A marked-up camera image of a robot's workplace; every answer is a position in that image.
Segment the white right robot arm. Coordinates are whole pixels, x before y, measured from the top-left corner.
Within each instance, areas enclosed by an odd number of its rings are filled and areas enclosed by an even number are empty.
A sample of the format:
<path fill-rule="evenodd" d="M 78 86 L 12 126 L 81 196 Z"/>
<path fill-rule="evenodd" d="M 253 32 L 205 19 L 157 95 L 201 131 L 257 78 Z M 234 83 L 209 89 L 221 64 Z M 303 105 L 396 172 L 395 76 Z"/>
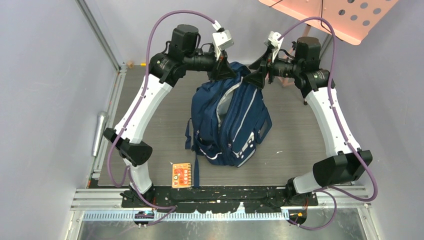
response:
<path fill-rule="evenodd" d="M 283 37 L 271 32 L 265 41 L 265 53 L 252 63 L 253 70 L 244 81 L 263 89 L 274 77 L 293 78 L 303 99 L 313 111 L 324 139 L 326 158 L 312 170 L 291 178 L 285 186 L 285 198 L 299 205 L 306 193 L 358 180 L 373 160 L 370 150 L 363 150 L 351 133 L 337 101 L 332 72 L 320 68 L 321 44 L 315 37 L 303 36 L 294 42 L 295 55 L 283 60 Z"/>

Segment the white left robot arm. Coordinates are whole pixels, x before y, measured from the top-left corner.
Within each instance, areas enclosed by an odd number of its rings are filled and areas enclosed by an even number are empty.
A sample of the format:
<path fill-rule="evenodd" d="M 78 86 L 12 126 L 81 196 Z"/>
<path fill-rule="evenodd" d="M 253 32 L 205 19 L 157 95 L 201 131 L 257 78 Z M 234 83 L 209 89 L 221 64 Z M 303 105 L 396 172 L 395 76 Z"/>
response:
<path fill-rule="evenodd" d="M 143 142 L 143 136 L 162 100 L 188 71 L 206 72 L 212 81 L 236 75 L 225 51 L 234 44 L 230 31 L 218 28 L 207 52 L 202 50 L 200 39 L 199 30 L 193 25 L 180 24 L 174 28 L 165 50 L 150 58 L 142 85 L 124 117 L 114 128 L 103 132 L 123 158 L 132 178 L 134 200 L 141 207 L 148 207 L 154 199 L 148 169 L 153 149 Z"/>

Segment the navy blue backpack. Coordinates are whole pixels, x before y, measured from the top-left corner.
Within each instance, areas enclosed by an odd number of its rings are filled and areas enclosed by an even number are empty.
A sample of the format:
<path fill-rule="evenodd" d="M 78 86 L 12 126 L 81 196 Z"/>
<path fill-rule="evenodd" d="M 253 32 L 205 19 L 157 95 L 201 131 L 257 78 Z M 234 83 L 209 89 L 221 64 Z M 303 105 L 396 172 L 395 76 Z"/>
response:
<path fill-rule="evenodd" d="M 185 130 L 185 149 L 216 166 L 241 167 L 272 127 L 262 90 L 243 81 L 250 74 L 230 63 L 235 77 L 208 81 L 196 89 Z"/>

